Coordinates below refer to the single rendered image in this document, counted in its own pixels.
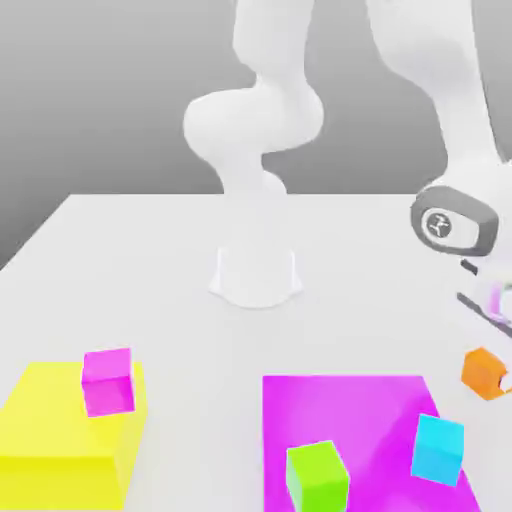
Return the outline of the small cyan cube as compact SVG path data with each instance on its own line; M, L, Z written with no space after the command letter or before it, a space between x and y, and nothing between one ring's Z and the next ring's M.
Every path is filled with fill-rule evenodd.
M460 423L421 413L411 475L455 487L462 468L465 429Z

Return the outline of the large magenta box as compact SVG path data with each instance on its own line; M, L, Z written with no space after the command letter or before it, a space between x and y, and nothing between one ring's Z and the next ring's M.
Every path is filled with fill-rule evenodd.
M465 475L411 473L418 417L437 413L421 376L264 376L263 511L295 512L287 449L330 441L350 475L346 512L483 512Z

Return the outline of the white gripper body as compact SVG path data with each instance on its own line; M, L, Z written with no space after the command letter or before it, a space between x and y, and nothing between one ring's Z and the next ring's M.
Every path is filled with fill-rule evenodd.
M487 317L469 297L457 293L457 300L478 318L473 331L478 341L504 362L512 362L512 326Z

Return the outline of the large yellow box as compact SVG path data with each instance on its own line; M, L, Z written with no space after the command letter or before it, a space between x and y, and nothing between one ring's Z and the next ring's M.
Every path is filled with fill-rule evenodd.
M0 408L0 510L121 510L147 418L144 372L136 409L90 418L78 362L34 362Z

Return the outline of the small magenta cube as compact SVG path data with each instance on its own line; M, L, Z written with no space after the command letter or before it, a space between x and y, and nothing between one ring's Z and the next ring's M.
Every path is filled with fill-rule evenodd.
M130 348L87 352L81 387L88 417L135 411L135 391Z

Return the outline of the small green cube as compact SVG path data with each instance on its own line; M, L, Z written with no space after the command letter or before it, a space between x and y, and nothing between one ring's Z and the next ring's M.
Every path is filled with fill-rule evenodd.
M294 512L346 512L350 475L332 440L288 448L285 482Z

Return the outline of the small orange cube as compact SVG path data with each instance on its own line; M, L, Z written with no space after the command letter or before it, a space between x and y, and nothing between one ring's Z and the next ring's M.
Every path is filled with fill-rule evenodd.
M499 379L507 372L500 358L480 347L465 354L461 381L482 399L490 401L512 393L499 389Z

